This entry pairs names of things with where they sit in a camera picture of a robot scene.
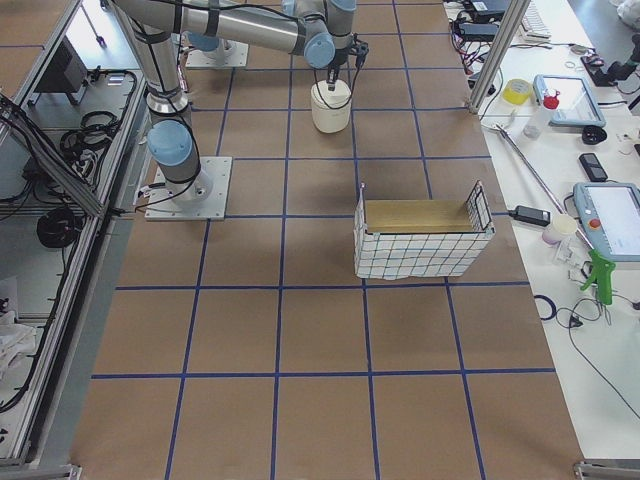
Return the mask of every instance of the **white plastic bag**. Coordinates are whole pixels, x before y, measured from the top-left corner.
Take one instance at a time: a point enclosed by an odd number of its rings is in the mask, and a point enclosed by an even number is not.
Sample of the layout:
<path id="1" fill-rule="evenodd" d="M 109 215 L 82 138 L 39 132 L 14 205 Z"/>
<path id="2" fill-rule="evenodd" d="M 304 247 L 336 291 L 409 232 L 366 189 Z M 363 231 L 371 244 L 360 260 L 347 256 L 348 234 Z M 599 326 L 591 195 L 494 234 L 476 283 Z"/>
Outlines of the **white plastic bag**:
<path id="1" fill-rule="evenodd" d="M 618 16 L 634 30 L 640 30 L 640 0 L 625 0 L 618 7 Z"/>

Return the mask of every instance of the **roll of tape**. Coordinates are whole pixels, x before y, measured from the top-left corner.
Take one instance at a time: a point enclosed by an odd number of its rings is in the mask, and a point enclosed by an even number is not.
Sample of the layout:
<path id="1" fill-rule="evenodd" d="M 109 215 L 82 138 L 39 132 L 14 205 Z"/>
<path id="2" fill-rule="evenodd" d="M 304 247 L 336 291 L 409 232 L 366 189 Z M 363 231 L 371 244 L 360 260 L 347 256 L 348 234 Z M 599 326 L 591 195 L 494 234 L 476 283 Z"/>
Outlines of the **roll of tape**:
<path id="1" fill-rule="evenodd" d="M 531 84 L 521 78 L 513 78 L 507 82 L 502 98 L 513 105 L 522 105 L 533 93 Z"/>

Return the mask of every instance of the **white bottle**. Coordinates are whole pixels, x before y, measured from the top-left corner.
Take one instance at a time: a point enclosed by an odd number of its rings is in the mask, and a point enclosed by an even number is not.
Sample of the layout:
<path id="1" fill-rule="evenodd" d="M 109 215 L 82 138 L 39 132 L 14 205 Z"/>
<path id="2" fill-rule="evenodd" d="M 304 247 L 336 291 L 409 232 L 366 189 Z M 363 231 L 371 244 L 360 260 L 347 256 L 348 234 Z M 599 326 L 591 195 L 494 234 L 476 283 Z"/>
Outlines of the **white bottle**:
<path id="1" fill-rule="evenodd" d="M 549 126 L 549 122 L 553 118 L 553 114 L 560 104 L 558 95 L 560 95 L 560 92 L 557 91 L 555 96 L 551 96 L 548 92 L 545 92 L 542 105 L 540 105 L 538 111 L 531 116 L 527 124 L 524 126 L 522 133 L 532 140 L 538 139 L 542 131 Z"/>

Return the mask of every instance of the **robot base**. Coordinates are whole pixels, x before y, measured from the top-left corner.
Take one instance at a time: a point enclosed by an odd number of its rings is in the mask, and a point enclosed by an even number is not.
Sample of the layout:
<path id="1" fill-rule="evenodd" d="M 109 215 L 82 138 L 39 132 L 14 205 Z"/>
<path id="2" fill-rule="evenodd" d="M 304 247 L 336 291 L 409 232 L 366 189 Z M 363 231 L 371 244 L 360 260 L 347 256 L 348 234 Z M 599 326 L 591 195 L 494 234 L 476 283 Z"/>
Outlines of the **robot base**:
<path id="1" fill-rule="evenodd" d="M 249 45 L 235 42 L 233 52 L 229 56 L 221 55 L 221 58 L 207 57 L 200 50 L 189 52 L 186 67 L 194 70 L 246 67 L 249 57 Z"/>
<path id="2" fill-rule="evenodd" d="M 213 179 L 213 189 L 202 201 L 176 203 L 167 200 L 150 206 L 144 216 L 147 220 L 224 220 L 231 179 L 231 157 L 200 157 L 204 171 Z M 164 182 L 164 175 L 158 168 L 154 182 Z M 151 191 L 149 203 L 167 198 L 165 189 Z"/>

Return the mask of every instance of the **power adapter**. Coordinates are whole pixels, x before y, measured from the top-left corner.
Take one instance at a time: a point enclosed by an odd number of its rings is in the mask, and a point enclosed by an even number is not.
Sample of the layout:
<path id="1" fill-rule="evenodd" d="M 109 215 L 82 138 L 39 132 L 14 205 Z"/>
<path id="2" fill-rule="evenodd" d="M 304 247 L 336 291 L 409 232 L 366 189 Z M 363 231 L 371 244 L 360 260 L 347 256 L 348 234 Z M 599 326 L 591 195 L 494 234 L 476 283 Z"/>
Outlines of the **power adapter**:
<path id="1" fill-rule="evenodd" d="M 514 210 L 509 210 L 509 216 L 519 222 L 530 223 L 540 227 L 546 227 L 551 223 L 550 212 L 522 205 L 518 205 Z"/>

